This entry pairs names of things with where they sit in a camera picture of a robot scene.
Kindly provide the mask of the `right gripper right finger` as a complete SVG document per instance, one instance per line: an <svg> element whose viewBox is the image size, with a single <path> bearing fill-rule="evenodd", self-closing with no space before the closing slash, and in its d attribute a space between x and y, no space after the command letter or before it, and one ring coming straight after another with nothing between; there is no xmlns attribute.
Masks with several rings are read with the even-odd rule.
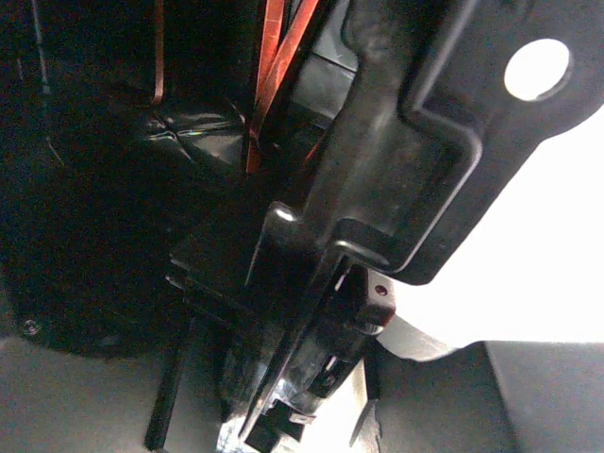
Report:
<svg viewBox="0 0 604 453"><path fill-rule="evenodd" d="M600 452L603 345L444 344L395 317L364 364L364 452Z"/></svg>

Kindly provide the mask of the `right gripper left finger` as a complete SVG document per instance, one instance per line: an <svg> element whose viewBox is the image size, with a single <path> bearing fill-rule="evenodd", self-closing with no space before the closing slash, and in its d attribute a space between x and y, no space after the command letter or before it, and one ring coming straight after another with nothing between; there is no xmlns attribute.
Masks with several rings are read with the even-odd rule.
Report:
<svg viewBox="0 0 604 453"><path fill-rule="evenodd" d="M212 452L220 427L215 341L198 330L186 355L165 447ZM93 359L1 342L4 452L143 452L167 348L136 358Z"/></svg>

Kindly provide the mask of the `black plastic toolbox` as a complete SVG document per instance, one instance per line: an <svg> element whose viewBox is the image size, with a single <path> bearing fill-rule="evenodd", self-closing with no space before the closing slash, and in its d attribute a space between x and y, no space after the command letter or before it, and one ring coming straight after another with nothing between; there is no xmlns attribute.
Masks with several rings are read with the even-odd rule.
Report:
<svg viewBox="0 0 604 453"><path fill-rule="evenodd" d="M337 452L370 347L603 103L599 1L321 1L244 171L259 1L1 5L1 342L215 341L212 452Z"/></svg>

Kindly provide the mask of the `brown T-handle hex key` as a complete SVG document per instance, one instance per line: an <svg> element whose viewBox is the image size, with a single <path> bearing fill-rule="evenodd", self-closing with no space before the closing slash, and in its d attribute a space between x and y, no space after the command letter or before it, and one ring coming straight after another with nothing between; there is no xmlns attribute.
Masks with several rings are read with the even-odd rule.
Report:
<svg viewBox="0 0 604 453"><path fill-rule="evenodd" d="M277 94L281 89L286 75L294 68L294 58L298 55L303 39L310 33L313 19L321 15L322 2L317 0L301 1L294 18L284 37L280 35L279 48L273 61L270 72L263 86L257 112L252 119L252 133L256 138L257 150L260 154L260 134L264 122L275 104Z"/></svg>

